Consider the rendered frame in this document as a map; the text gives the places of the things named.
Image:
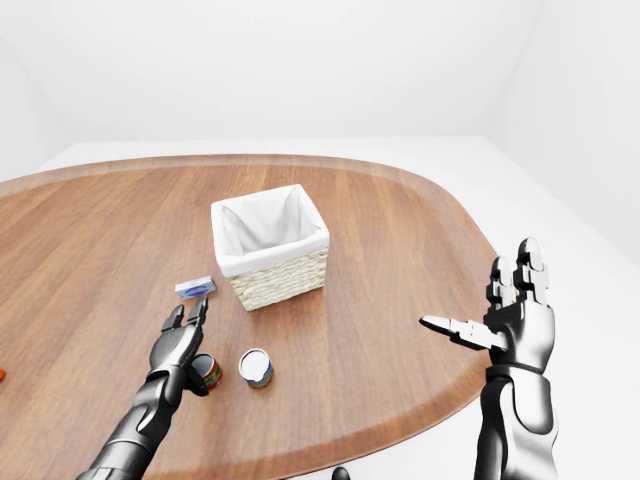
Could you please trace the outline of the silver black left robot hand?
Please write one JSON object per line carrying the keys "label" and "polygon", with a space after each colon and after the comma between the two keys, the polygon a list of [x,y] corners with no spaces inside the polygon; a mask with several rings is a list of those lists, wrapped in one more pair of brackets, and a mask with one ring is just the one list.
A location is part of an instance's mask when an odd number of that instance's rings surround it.
{"label": "silver black left robot hand", "polygon": [[209,389],[192,362],[203,340],[203,325],[208,310],[208,297],[200,296],[188,314],[179,304],[163,322],[161,335],[149,356],[150,371],[146,380],[167,375],[182,389],[197,396],[207,396]]}

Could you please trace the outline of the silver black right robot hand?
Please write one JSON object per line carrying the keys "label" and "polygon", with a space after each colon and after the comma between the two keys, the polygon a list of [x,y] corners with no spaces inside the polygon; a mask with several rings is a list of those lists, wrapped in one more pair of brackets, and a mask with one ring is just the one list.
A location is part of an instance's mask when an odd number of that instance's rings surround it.
{"label": "silver black right robot hand", "polygon": [[419,323],[450,341],[487,349],[494,365],[509,364],[542,374],[555,342],[555,317],[546,299],[549,275],[538,242],[528,237],[518,248],[516,268],[497,257],[491,267],[483,320],[459,321],[425,315]]}

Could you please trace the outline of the wicker basket with white lining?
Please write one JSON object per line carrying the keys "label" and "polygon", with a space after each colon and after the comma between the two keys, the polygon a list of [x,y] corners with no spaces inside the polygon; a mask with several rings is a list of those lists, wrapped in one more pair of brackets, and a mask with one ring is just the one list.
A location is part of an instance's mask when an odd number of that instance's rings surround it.
{"label": "wicker basket with white lining", "polygon": [[247,311],[325,284],[330,233],[302,185],[211,204],[216,261]]}

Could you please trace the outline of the red green labelled tin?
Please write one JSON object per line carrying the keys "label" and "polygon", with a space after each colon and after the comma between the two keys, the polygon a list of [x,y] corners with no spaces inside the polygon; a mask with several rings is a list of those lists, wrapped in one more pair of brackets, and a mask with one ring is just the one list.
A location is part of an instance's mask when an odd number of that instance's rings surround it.
{"label": "red green labelled tin", "polygon": [[223,377],[223,370],[217,360],[209,353],[200,353],[192,361],[192,367],[202,377],[209,390],[215,388]]}

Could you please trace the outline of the small blue white box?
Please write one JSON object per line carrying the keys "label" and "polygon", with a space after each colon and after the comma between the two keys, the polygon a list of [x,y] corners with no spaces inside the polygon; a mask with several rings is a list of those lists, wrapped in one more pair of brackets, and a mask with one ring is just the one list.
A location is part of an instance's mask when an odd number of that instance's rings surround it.
{"label": "small blue white box", "polygon": [[176,284],[175,293],[181,300],[199,297],[214,292],[217,286],[211,276],[205,276],[194,280]]}

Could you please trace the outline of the blue yellow labelled tin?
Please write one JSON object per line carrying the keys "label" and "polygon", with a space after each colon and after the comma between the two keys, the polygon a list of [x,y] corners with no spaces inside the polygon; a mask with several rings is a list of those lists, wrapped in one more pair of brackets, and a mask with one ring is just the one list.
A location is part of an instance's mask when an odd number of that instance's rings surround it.
{"label": "blue yellow labelled tin", "polygon": [[273,374],[270,357],[260,348],[245,352],[239,360],[238,370],[245,382],[254,389],[266,387]]}

